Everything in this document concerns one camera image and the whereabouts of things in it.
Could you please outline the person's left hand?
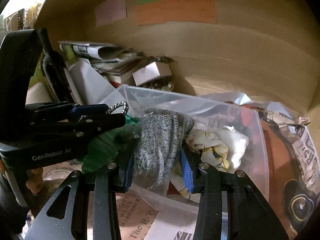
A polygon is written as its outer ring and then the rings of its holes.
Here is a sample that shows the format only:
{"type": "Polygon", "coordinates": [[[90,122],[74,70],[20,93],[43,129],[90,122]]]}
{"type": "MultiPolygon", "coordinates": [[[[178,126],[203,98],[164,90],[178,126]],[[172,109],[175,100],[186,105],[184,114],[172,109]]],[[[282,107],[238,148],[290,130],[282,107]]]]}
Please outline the person's left hand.
{"type": "Polygon", "coordinates": [[[43,168],[29,170],[29,179],[26,182],[27,188],[33,195],[37,195],[43,188],[43,168]]]}

